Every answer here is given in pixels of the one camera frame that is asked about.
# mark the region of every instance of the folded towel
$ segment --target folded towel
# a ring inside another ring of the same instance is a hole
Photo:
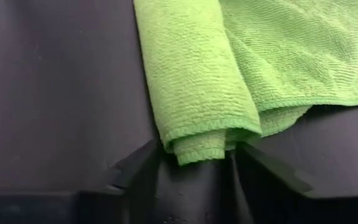
[[[358,105],[358,1],[135,0],[155,121],[179,164]]]

